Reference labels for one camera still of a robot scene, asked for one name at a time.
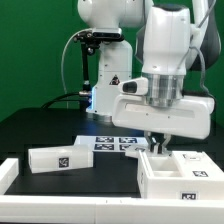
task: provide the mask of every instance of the white box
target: white box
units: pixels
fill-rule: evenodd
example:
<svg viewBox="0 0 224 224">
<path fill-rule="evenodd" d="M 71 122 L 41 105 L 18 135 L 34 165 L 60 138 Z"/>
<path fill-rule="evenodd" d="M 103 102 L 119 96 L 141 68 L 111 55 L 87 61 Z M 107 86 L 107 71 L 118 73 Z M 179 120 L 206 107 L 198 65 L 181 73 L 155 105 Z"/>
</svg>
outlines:
<svg viewBox="0 0 224 224">
<path fill-rule="evenodd" d="M 32 173 L 93 167 L 93 152 L 89 145 L 73 145 L 29 149 Z"/>
<path fill-rule="evenodd" d="M 224 173 L 204 152 L 150 157 L 139 151 L 137 180 L 142 198 L 224 200 Z"/>
</svg>

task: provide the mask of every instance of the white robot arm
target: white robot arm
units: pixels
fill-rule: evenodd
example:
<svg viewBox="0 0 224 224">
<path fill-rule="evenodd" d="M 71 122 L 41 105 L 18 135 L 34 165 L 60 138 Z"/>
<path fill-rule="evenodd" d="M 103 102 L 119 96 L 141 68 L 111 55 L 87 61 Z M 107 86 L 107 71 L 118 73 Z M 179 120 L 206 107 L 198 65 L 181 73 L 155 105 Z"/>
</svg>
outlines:
<svg viewBox="0 0 224 224">
<path fill-rule="evenodd" d="M 150 8 L 144 36 L 142 77 L 120 83 L 123 94 L 117 97 L 113 112 L 116 126 L 198 139 L 209 135 L 214 99 L 203 83 L 204 97 L 183 95 L 183 81 L 186 70 L 193 66 L 198 55 L 195 49 L 201 48 L 208 32 L 206 13 L 210 2 L 193 1 L 196 22 L 193 25 L 186 7 L 169 4 Z M 220 52 L 217 39 L 213 63 Z"/>
<path fill-rule="evenodd" d="M 101 41 L 98 82 L 92 89 L 89 117 L 111 122 L 115 98 L 120 94 L 118 84 L 132 78 L 133 51 L 127 41 L 105 40 L 122 35 L 122 27 L 141 27 L 153 2 L 138 0 L 78 1 L 81 18 L 92 29 L 90 36 Z"/>
</svg>

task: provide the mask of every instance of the table surface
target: table surface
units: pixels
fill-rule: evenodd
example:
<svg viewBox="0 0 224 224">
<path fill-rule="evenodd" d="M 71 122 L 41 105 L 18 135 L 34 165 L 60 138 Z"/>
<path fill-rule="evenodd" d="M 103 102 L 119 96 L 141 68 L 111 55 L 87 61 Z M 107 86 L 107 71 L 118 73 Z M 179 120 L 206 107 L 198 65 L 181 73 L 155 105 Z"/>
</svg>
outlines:
<svg viewBox="0 0 224 224">
<path fill-rule="evenodd" d="M 118 128 L 86 118 L 72 109 L 26 108 L 0 123 L 0 161 L 19 158 L 20 174 L 8 195 L 140 197 L 137 160 L 124 153 L 94 153 L 94 167 L 32 174 L 28 149 L 73 145 L 77 135 L 142 137 L 142 131 Z M 212 122 L 206 140 L 174 137 L 171 150 L 205 151 L 222 169 L 224 129 Z"/>
</svg>

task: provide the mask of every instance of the cable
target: cable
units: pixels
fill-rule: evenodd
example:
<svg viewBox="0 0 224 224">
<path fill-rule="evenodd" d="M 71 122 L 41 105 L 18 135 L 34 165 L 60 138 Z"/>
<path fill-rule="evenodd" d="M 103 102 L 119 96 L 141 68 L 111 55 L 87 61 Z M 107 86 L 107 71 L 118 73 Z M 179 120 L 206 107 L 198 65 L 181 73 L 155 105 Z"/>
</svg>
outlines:
<svg viewBox="0 0 224 224">
<path fill-rule="evenodd" d="M 143 22 L 144 26 L 146 25 L 146 6 L 145 6 L 145 0 L 143 0 Z"/>
<path fill-rule="evenodd" d="M 45 103 L 44 105 L 42 105 L 41 108 L 48 108 L 52 104 L 52 102 L 57 102 L 57 101 L 60 101 L 60 100 L 62 100 L 64 98 L 67 98 L 67 97 L 70 97 L 70 96 L 79 96 L 79 93 L 77 93 L 77 92 L 71 92 L 71 93 L 67 93 L 67 94 L 58 96 L 58 97 L 54 98 L 53 100 L 51 100 L 51 101 Z"/>
<path fill-rule="evenodd" d="M 52 101 L 49 101 L 48 103 L 44 104 L 41 108 L 42 109 L 47 109 L 54 103 L 60 103 L 60 102 L 79 102 L 80 103 L 82 101 L 87 102 L 85 100 L 68 100 L 68 99 L 66 99 L 66 100 L 64 100 L 64 99 L 62 99 L 62 100 L 52 100 Z"/>
<path fill-rule="evenodd" d="M 63 85 L 63 89 L 64 89 L 64 93 L 67 94 L 67 87 L 66 87 L 66 83 L 65 83 L 65 76 L 64 76 L 64 62 L 65 62 L 65 55 L 66 55 L 66 52 L 67 52 L 67 49 L 68 49 L 68 46 L 70 45 L 70 43 L 72 42 L 72 40 L 74 39 L 74 37 L 80 33 L 80 32 L 84 32 L 84 31 L 88 31 L 90 29 L 84 29 L 84 30 L 81 30 L 79 32 L 76 32 L 75 34 L 73 34 L 69 40 L 67 41 L 65 47 L 64 47 L 64 50 L 63 50 L 63 53 L 62 53 L 62 58 L 61 58 L 61 79 L 62 79 L 62 85 Z"/>
<path fill-rule="evenodd" d="M 194 49 L 198 52 L 200 61 L 201 61 L 201 80 L 200 80 L 200 87 L 202 90 L 207 94 L 210 95 L 208 88 L 204 85 L 205 83 L 205 77 L 206 77 L 206 71 L 205 71 L 205 60 L 202 52 L 197 47 L 190 47 L 190 49 Z"/>
<path fill-rule="evenodd" d="M 215 7 L 216 4 L 216 0 L 213 0 L 211 6 L 209 7 L 207 13 L 205 14 L 205 17 L 202 19 L 202 21 L 200 22 L 200 24 L 198 25 L 198 28 L 201 28 L 202 25 L 204 24 L 205 20 L 208 18 L 208 16 L 210 15 L 211 11 L 213 10 L 213 8 Z"/>
</svg>

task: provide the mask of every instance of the green background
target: green background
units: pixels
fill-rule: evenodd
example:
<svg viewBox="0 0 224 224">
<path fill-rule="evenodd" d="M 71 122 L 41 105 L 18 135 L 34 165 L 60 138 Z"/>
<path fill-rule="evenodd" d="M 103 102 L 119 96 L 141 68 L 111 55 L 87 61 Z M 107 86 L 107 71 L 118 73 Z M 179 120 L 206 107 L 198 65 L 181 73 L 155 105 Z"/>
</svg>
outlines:
<svg viewBox="0 0 224 224">
<path fill-rule="evenodd" d="M 163 0 L 179 3 L 191 10 L 191 0 Z M 224 40 L 224 1 L 215 8 L 221 41 Z M 79 18 L 77 0 L 0 0 L 0 120 L 26 107 L 40 107 L 62 95 L 60 63 L 70 36 L 87 27 Z M 128 42 L 135 46 L 136 29 L 124 29 Z M 224 55 L 207 72 L 206 86 L 217 98 L 213 118 L 224 126 Z M 91 82 L 97 81 L 98 55 L 90 58 Z M 141 65 L 134 59 L 133 76 Z M 185 88 L 199 89 L 200 73 L 188 72 Z M 82 87 L 81 51 L 72 44 L 65 60 L 68 91 Z"/>
</svg>

